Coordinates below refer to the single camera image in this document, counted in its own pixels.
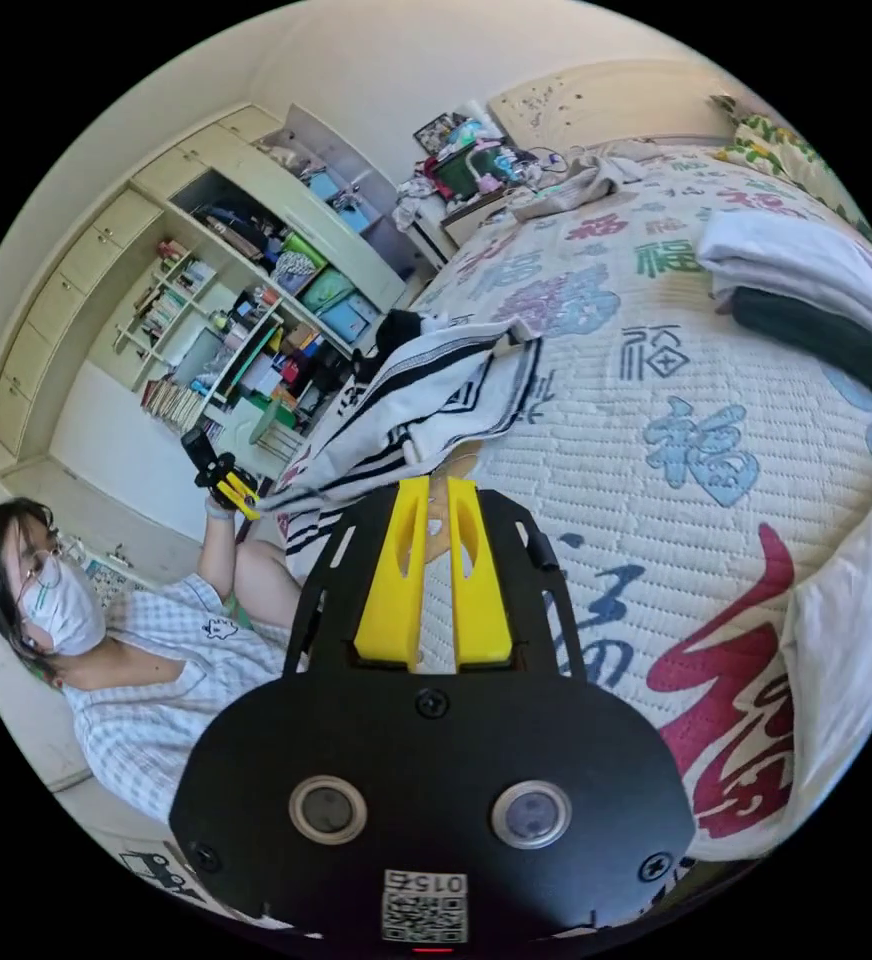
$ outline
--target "screw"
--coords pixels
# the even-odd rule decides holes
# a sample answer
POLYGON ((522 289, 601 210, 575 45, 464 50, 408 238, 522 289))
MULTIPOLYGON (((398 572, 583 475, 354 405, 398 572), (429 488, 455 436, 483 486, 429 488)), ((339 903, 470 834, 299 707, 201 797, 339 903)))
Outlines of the screw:
POLYGON ((216 873, 220 868, 219 857, 212 847, 205 843, 192 844, 193 856, 196 858, 196 864, 206 873, 216 873))
POLYGON ((416 695, 416 711, 427 720, 445 717, 449 710, 449 697, 442 690, 420 690, 416 695))
POLYGON ((639 868, 639 879, 643 883, 652 883, 665 876, 673 865, 673 858, 668 853, 654 853, 647 857, 639 868))

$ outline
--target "white face mask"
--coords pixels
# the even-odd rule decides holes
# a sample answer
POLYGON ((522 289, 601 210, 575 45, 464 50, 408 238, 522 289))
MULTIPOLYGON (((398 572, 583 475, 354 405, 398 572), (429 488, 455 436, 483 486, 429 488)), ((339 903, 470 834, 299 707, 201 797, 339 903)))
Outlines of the white face mask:
POLYGON ((23 609, 30 623, 50 635, 53 653, 75 657, 92 650, 106 636, 103 608, 79 567, 55 557, 48 562, 59 567, 55 586, 31 584, 23 593, 23 609))

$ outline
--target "yellow clamp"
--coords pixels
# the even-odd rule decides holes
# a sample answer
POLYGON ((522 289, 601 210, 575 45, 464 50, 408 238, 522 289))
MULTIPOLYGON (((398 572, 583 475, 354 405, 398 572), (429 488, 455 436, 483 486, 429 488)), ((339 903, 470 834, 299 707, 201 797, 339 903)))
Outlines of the yellow clamp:
POLYGON ((235 473, 227 473, 226 479, 220 480, 216 484, 216 489, 250 520, 259 519, 259 511, 253 509, 253 505, 256 503, 256 493, 235 473))
MULTIPOLYGON (((456 668, 503 666, 513 642, 476 485, 450 477, 448 494, 456 668)), ((354 640, 364 661, 416 667, 428 510, 429 478, 401 481, 354 640)))

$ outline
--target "checkered pajamas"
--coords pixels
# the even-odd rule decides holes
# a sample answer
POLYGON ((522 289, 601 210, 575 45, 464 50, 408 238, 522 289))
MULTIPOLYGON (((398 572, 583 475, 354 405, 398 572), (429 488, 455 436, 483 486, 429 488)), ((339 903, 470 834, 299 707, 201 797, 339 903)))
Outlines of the checkered pajamas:
POLYGON ((175 681, 83 691, 64 687, 76 738, 106 789, 168 823, 186 761, 210 722, 282 673, 289 631, 232 619, 196 574, 157 592, 136 590, 106 610, 110 636, 185 659, 175 681))

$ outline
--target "white and black striped cloth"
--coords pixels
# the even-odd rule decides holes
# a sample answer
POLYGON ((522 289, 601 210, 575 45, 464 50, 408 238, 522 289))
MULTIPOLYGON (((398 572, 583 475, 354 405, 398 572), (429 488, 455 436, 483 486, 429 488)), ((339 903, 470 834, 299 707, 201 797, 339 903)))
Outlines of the white and black striped cloth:
POLYGON ((257 503, 279 516, 293 576, 309 573, 350 503, 431 473, 461 443, 509 430, 540 349, 510 323, 450 325, 400 347, 372 383, 350 381, 276 492, 257 503))

